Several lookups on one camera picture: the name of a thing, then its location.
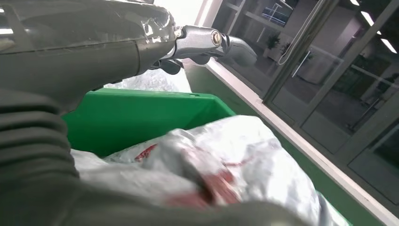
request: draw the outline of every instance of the ceiling light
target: ceiling light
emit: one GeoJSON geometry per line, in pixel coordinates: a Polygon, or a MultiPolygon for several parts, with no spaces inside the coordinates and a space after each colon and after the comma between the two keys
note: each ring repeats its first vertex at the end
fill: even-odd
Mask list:
{"type": "Polygon", "coordinates": [[[10,28],[0,29],[0,34],[13,34],[13,33],[14,33],[13,30],[10,28]]]}
{"type": "Polygon", "coordinates": [[[388,49],[389,49],[392,53],[397,53],[396,50],[393,48],[393,46],[389,43],[388,40],[386,40],[386,39],[381,39],[381,41],[383,41],[383,43],[388,47],[388,49]]]}
{"type": "Polygon", "coordinates": [[[363,17],[367,20],[368,24],[369,24],[370,26],[373,26],[374,21],[373,21],[373,19],[371,19],[370,14],[368,14],[368,13],[366,13],[366,12],[363,12],[363,11],[361,11],[361,13],[362,13],[363,17]]]}
{"type": "Polygon", "coordinates": [[[351,2],[352,2],[352,4],[353,4],[353,5],[355,5],[355,6],[359,6],[359,3],[358,3],[358,1],[356,1],[356,0],[351,0],[351,2]]]}

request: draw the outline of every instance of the glass door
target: glass door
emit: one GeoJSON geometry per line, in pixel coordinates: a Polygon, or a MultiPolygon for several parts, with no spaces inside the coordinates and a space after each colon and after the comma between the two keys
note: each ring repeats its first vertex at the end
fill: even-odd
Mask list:
{"type": "MultiPolygon", "coordinates": [[[[286,75],[287,78],[282,86],[275,87],[277,91],[269,95],[267,105],[292,124],[302,122],[309,113],[311,101],[343,62],[351,60],[350,54],[353,54],[353,51],[349,50],[365,36],[389,3],[390,0],[361,2],[340,0],[311,45],[302,53],[294,69],[286,75]]],[[[355,72],[345,75],[347,79],[354,80],[345,81],[345,88],[339,88],[343,85],[343,81],[334,85],[334,89],[342,89],[342,94],[334,97],[336,101],[349,97],[359,99],[357,95],[362,96],[366,91],[364,89],[372,85],[373,79],[381,75],[385,70],[384,67],[388,66],[383,60],[372,60],[370,55],[373,55],[373,52],[367,50],[361,52],[356,60],[352,60],[351,68],[355,72]],[[367,77],[362,76],[364,71],[370,72],[367,77]],[[350,87],[354,90],[343,90],[350,87]]]]}
{"type": "Polygon", "coordinates": [[[243,39],[256,52],[258,60],[252,67],[240,66],[229,59],[219,62],[262,95],[273,84],[282,52],[317,3],[314,0],[223,1],[213,27],[243,39]]]}
{"type": "Polygon", "coordinates": [[[344,144],[398,94],[398,18],[399,10],[396,10],[331,84],[314,111],[298,124],[332,154],[344,148],[344,144]]]}

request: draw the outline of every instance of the robotic arm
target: robotic arm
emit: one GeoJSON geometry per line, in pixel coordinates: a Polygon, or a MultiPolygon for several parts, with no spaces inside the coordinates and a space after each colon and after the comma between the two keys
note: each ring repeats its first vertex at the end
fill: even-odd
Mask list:
{"type": "Polygon", "coordinates": [[[0,9],[0,89],[47,96],[62,114],[105,84],[148,69],[178,73],[176,59],[256,61],[244,41],[177,28],[167,10],[143,0],[2,0],[0,9]]]}

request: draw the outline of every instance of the potted plant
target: potted plant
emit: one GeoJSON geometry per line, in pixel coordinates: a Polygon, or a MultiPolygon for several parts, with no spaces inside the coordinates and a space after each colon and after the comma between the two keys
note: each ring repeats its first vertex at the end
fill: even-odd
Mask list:
{"type": "Polygon", "coordinates": [[[275,48],[278,44],[280,44],[280,38],[278,34],[270,35],[266,41],[266,48],[263,52],[263,57],[267,57],[271,49],[275,48]]]}

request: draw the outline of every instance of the white wall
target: white wall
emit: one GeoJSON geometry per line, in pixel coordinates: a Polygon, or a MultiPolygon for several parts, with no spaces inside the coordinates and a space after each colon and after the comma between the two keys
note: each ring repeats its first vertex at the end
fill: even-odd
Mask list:
{"type": "Polygon", "coordinates": [[[195,23],[203,0],[155,0],[154,4],[165,7],[175,18],[177,25],[195,23]]]}

